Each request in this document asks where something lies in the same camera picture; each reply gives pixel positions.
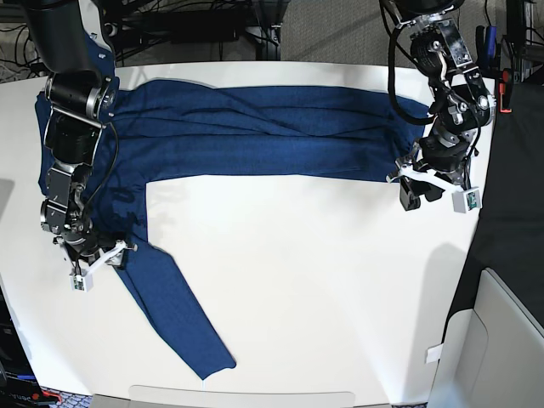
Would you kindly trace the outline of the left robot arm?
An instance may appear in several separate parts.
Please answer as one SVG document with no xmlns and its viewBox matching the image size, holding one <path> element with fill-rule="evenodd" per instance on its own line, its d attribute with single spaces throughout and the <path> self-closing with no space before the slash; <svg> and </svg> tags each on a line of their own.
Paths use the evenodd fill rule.
<svg viewBox="0 0 544 408">
<path fill-rule="evenodd" d="M 436 201 L 450 195 L 457 213 L 482 206 L 480 189 L 470 179 L 472 159 L 483 127 L 492 123 L 496 100 L 485 86 L 456 22 L 448 13 L 460 1 L 381 1 L 380 13 L 389 36 L 388 96 L 394 111 L 406 122 L 428 126 L 410 152 L 398 158 L 387 181 L 399 182 L 399 200 L 406 211 L 421 200 Z M 425 117 L 400 106 L 395 87 L 395 56 L 399 37 L 411 28 L 411 47 L 405 56 L 428 80 L 433 103 Z"/>
</svg>

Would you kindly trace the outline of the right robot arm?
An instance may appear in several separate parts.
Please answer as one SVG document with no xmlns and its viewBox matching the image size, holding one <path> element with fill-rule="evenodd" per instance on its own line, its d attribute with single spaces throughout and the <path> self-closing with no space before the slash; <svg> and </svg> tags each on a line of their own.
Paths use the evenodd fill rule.
<svg viewBox="0 0 544 408">
<path fill-rule="evenodd" d="M 119 89 L 116 58 L 98 1 L 24 1 L 37 52 L 49 71 L 44 94 L 50 114 L 43 145 L 54 159 L 45 176 L 41 226 L 54 235 L 80 278 L 103 264 L 118 266 L 124 240 L 99 232 L 83 192 Z"/>
</svg>

